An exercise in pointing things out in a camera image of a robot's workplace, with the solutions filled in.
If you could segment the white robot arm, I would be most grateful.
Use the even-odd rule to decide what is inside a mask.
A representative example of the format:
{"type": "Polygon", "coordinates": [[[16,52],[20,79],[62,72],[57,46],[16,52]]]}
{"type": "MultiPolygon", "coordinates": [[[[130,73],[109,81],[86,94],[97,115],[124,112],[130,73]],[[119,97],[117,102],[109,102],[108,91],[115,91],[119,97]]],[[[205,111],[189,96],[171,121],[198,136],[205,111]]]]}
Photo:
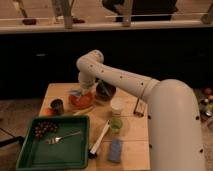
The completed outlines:
{"type": "Polygon", "coordinates": [[[151,171],[206,171],[199,107],[193,90],[176,79],[163,81],[103,64],[98,50],[78,58],[83,89],[97,78],[147,104],[151,171]]]}

